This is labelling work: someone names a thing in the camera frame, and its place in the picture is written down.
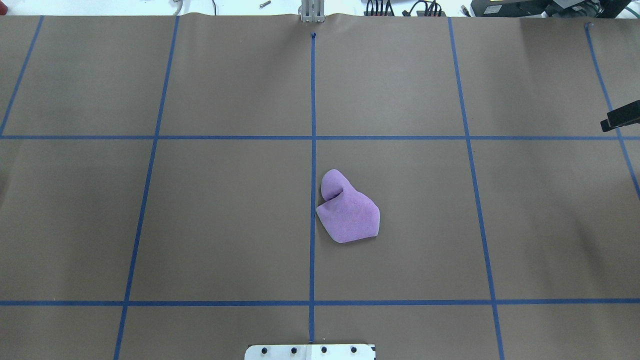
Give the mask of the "purple cloth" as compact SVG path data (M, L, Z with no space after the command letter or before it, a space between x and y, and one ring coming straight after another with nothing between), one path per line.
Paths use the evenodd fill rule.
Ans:
M322 176L320 194L323 203L316 207L316 214L333 241L346 244L377 237L379 207L339 170L331 169Z

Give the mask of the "black laptop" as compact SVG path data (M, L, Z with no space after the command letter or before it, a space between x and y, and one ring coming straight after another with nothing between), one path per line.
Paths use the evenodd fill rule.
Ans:
M546 14L548 18L614 19L631 0L472 0L477 18L527 18Z

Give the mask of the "aluminium frame post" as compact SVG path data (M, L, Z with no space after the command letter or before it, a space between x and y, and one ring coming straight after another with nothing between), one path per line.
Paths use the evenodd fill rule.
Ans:
M302 23L324 23L326 20L325 1L302 0L299 15Z

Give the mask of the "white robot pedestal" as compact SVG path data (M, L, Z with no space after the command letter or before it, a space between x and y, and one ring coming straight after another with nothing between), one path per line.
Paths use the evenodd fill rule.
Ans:
M251 345L245 360L375 360L374 344L262 344Z

